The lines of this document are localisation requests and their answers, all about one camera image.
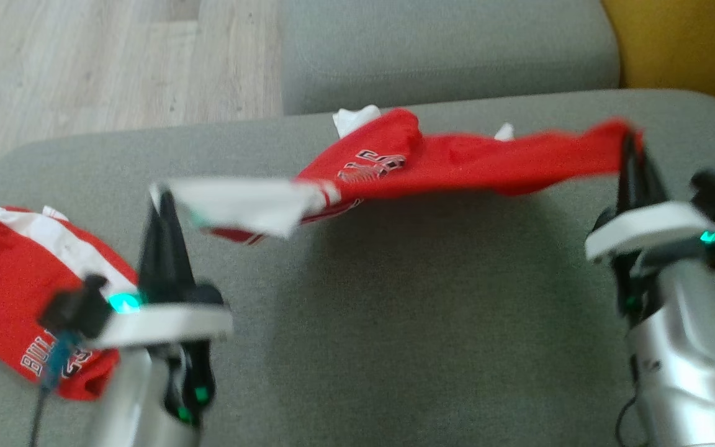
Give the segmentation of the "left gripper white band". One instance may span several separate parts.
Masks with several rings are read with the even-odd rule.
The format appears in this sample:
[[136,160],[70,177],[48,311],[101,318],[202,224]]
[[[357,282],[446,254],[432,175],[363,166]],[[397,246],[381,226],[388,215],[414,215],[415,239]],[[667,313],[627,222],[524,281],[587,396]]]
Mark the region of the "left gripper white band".
[[83,345],[121,356],[103,399],[101,430],[200,430],[215,401],[211,345],[233,335],[233,315],[221,293],[196,285],[175,204],[167,204],[164,267],[163,196],[150,189],[137,291],[106,299]]

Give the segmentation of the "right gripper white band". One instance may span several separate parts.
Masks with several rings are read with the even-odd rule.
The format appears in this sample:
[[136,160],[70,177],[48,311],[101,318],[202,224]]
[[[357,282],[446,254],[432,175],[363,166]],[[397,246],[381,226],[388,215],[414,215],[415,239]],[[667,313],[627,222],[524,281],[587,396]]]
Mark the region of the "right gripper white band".
[[715,221],[689,202],[668,201],[655,162],[636,134],[621,144],[616,212],[598,216],[584,241],[591,263],[610,267],[618,312],[627,323],[641,323],[663,303],[648,294],[657,276],[679,261],[699,261],[715,271]]

